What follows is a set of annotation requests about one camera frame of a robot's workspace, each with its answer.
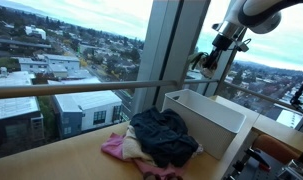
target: distant hill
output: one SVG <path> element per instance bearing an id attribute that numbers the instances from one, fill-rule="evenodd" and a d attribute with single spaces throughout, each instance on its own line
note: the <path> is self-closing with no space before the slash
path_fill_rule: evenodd
<path id="1" fill-rule="evenodd" d="M 12 2 L 12 1 L 0 0 L 0 6 L 15 9 L 15 10 L 24 11 L 25 13 L 32 13 L 32 14 L 35 14 L 35 15 L 40 16 L 40 17 L 46 17 L 47 16 L 47 13 L 45 13 L 43 11 L 40 11 L 38 9 L 34 9 L 32 7 L 29 7 L 29 6 L 20 4 L 20 3 Z"/>
<path id="2" fill-rule="evenodd" d="M 264 64 L 259 64 L 256 62 L 240 61 L 237 59 L 235 59 L 234 62 L 240 64 L 243 67 L 249 67 L 250 69 L 256 69 L 256 70 L 262 69 L 262 70 L 268 72 L 269 74 L 303 76 L 303 71 L 275 68 L 275 67 L 266 66 Z"/>

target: white cloth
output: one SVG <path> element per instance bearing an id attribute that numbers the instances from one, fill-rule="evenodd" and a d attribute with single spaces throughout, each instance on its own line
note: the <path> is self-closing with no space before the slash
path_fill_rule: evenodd
<path id="1" fill-rule="evenodd" d="M 153 158 L 149 154 L 142 152 L 141 144 L 135 136 L 134 127 L 131 125 L 128 126 L 126 135 L 123 140 L 122 156 L 123 159 L 141 158 L 144 162 L 156 166 Z"/>

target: pink cloth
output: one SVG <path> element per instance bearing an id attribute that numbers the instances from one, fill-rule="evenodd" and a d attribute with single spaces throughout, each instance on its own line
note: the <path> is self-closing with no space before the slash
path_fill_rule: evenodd
<path id="1" fill-rule="evenodd" d="M 155 166 L 151 166 L 140 159 L 123 159 L 122 157 L 122 143 L 124 136 L 117 135 L 112 133 L 110 138 L 102 144 L 101 150 L 105 153 L 108 153 L 122 161 L 133 161 L 142 173 L 152 172 L 153 174 L 159 174 L 161 179 L 164 179 L 166 175 L 175 173 L 176 175 L 181 176 L 184 174 L 186 165 L 181 168 L 174 167 L 169 165 L 167 168 L 158 168 Z"/>

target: cloth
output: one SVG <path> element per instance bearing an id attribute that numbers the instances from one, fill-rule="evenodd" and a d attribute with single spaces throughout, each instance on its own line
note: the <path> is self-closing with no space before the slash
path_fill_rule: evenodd
<path id="1" fill-rule="evenodd" d="M 139 170 L 142 173 L 152 172 L 153 174 L 159 174 L 161 179 L 165 179 L 165 176 L 168 174 L 175 173 L 178 176 L 182 176 L 185 172 L 187 164 L 181 168 L 174 167 L 169 165 L 167 168 L 158 168 L 143 162 L 141 159 L 123 159 L 122 156 L 122 145 L 123 145 L 124 136 L 117 135 L 112 133 L 110 138 L 102 144 L 101 151 L 110 154 L 122 161 L 131 161 L 134 162 Z"/>
<path id="2" fill-rule="evenodd" d="M 171 109 L 160 113 L 152 107 L 134 115 L 130 125 L 142 151 L 150 154 L 158 167 L 164 168 L 170 163 L 182 167 L 198 148 L 198 143 L 188 136 L 183 119 Z"/>
<path id="3" fill-rule="evenodd" d="M 122 156 L 123 159 L 141 158 L 145 163 L 156 166 L 153 158 L 149 154 L 141 151 L 141 144 L 137 140 L 134 128 L 131 125 L 128 126 L 128 130 L 123 140 Z"/>

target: white wall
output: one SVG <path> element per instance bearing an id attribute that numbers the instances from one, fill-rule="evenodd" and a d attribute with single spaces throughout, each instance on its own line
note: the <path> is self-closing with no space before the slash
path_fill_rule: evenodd
<path id="1" fill-rule="evenodd" d="M 26 26 L 25 27 L 25 33 L 27 35 L 29 35 L 31 33 L 40 34 L 42 39 L 44 39 L 44 40 L 47 39 L 46 32 L 43 29 L 33 28 L 33 27 L 30 27 L 30 26 Z"/>
<path id="2" fill-rule="evenodd" d="M 34 65 L 34 64 L 20 64 L 21 71 L 28 71 L 28 72 L 34 72 L 34 73 L 41 73 L 42 70 L 48 71 L 48 65 Z"/>
<path id="3" fill-rule="evenodd" d="M 111 104 L 107 104 L 104 106 L 83 110 L 83 113 L 85 113 L 85 116 L 82 117 L 82 129 L 81 130 L 85 131 L 88 129 L 97 128 L 97 127 L 104 126 L 107 124 L 112 124 L 113 107 L 121 106 L 121 104 L 122 104 L 122 102 L 120 101 L 117 103 L 111 103 Z M 93 125 L 94 112 L 105 111 L 105 110 L 107 111 L 105 123 Z"/>
<path id="4" fill-rule="evenodd" d="M 63 64 L 67 70 L 79 70 L 80 61 L 49 60 L 50 64 Z"/>

